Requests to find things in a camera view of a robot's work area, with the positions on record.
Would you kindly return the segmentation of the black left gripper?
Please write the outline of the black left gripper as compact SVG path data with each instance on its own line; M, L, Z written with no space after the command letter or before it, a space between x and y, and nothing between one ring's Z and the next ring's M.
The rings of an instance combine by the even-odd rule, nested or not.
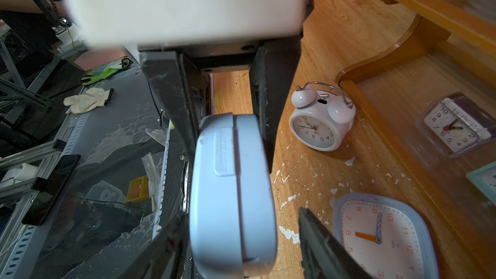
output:
M139 63L189 159L211 113L204 72L250 68L253 113L272 170L312 9L313 0L137 0Z

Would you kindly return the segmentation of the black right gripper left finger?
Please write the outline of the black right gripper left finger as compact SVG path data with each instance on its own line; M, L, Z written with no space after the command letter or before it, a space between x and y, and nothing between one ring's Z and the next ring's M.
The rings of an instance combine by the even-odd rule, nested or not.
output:
M181 278L189 242L189 221L177 212L120 278Z

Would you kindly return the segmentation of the clear small square clock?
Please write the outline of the clear small square clock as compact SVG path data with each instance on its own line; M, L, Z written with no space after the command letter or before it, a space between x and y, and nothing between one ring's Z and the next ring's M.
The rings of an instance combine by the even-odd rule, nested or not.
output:
M495 117L462 92L430 103L416 127L448 158L463 156L495 140Z

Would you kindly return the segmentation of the mint green square clock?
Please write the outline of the mint green square clock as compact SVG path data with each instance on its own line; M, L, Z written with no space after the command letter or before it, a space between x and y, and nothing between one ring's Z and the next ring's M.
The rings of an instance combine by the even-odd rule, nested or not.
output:
M483 193L493 205L496 204L495 196L495 170L496 162L485 165L466 175L466 178Z

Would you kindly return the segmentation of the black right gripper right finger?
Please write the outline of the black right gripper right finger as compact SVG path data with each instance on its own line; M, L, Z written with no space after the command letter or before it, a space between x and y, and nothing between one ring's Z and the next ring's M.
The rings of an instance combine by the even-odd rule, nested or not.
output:
M308 209L298 210L304 278L370 278Z

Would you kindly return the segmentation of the blue rounded square clock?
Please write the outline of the blue rounded square clock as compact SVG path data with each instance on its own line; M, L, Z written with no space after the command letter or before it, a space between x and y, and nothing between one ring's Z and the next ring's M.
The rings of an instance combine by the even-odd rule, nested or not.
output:
M403 202L347 193L333 208L332 234L373 278L440 276L427 225Z

